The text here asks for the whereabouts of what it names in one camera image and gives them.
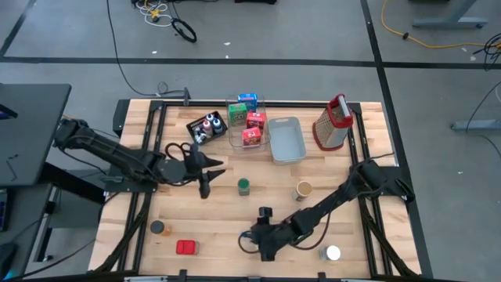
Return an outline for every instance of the white cup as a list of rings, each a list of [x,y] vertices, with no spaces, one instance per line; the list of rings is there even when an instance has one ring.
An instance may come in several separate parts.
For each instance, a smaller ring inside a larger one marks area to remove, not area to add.
[[[303,201],[313,191],[312,184],[307,181],[301,181],[296,185],[296,189],[292,192],[292,198],[296,201]]]

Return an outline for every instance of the green can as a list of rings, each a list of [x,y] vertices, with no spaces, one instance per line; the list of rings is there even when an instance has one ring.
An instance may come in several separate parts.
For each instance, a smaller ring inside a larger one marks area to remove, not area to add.
[[[232,126],[245,125],[247,106],[245,103],[231,104],[228,107],[229,123]]]
[[[249,179],[240,179],[238,181],[238,194],[240,196],[249,196],[249,193],[251,193],[250,185]]]

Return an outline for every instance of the concrete floor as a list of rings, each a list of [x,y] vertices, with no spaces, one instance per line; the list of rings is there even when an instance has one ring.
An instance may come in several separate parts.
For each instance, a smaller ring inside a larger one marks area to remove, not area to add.
[[[6,37],[27,0],[0,0],[0,38]],[[388,33],[380,24],[382,0],[369,0],[374,28],[385,62],[479,63],[477,47],[429,50]],[[490,23],[477,30],[412,29],[410,19],[447,13],[449,4],[389,1],[387,24],[434,44],[485,42],[499,32],[501,2],[477,2],[468,16]],[[180,16],[199,36],[192,45],[171,28],[146,25],[139,11],[110,0],[120,57],[224,59],[310,59],[373,61],[365,20],[358,1],[282,0],[278,5],[185,2]],[[37,0],[6,56],[109,58],[114,56],[106,4],[100,0]],[[343,92],[350,100],[381,101],[374,67],[128,64],[124,71],[140,91],[155,92],[165,81],[170,89],[188,87],[194,98],[225,98],[259,92],[267,99],[327,100]],[[413,177],[434,276],[444,279],[494,281],[501,275],[499,236],[501,160],[483,139],[449,130],[468,119],[483,95],[500,79],[499,70],[386,69],[402,141]],[[0,63],[3,83],[70,83],[66,113],[111,132],[118,99],[137,97],[115,64]],[[499,117],[501,103],[491,96],[479,118]],[[501,137],[488,133],[494,143]],[[103,168],[104,162],[84,152],[75,156]],[[66,169],[88,169],[57,151],[49,161]],[[62,230],[49,246],[56,258],[92,238],[95,227]],[[90,251],[40,273],[83,273]],[[43,264],[31,264],[37,269]]]

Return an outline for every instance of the blue box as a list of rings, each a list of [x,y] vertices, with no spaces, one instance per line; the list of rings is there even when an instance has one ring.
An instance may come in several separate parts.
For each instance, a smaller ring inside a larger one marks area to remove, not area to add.
[[[247,111],[255,112],[258,108],[258,94],[240,94],[238,95],[238,103],[245,103]]]

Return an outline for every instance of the red box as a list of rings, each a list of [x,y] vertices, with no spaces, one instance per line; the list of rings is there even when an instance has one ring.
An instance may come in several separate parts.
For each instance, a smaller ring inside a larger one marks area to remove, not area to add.
[[[249,128],[242,131],[243,146],[261,145],[261,131],[259,128]]]
[[[265,128],[266,114],[247,112],[247,128],[258,127],[263,131]]]
[[[198,254],[198,242],[195,240],[178,240],[175,253],[178,255],[196,255]]]

